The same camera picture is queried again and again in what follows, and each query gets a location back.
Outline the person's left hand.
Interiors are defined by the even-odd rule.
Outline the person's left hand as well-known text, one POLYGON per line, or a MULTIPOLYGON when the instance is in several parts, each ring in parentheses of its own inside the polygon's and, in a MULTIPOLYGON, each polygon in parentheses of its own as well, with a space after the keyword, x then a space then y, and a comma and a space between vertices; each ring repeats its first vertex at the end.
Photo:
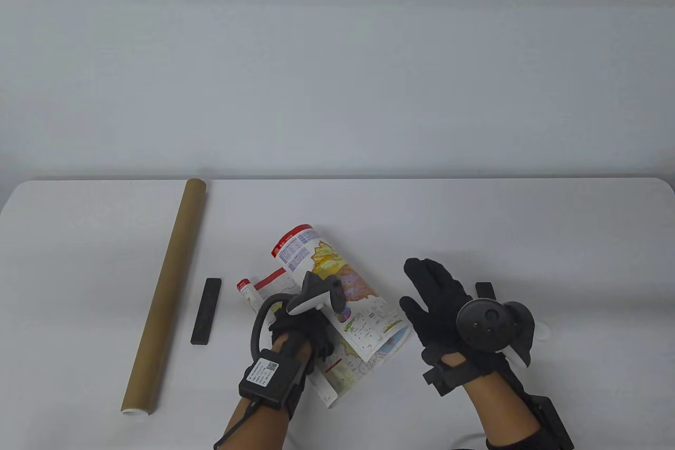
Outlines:
POLYGON ((285 308, 279 308, 274 317, 268 327, 272 349, 299 358, 305 365, 305 375, 311 375, 316 362, 325 361, 334 352, 330 323, 319 310, 289 315, 285 308))

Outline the person's right hand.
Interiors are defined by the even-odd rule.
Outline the person's right hand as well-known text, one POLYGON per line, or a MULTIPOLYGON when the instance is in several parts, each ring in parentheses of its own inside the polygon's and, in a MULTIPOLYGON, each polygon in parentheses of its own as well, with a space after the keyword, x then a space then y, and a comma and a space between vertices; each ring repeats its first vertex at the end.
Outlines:
POLYGON ((430 365, 442 362, 449 367, 465 363, 456 320, 470 296, 462 284, 442 264, 429 258, 408 258, 403 271, 424 303, 421 306, 411 296, 399 301, 424 348, 424 361, 430 365))

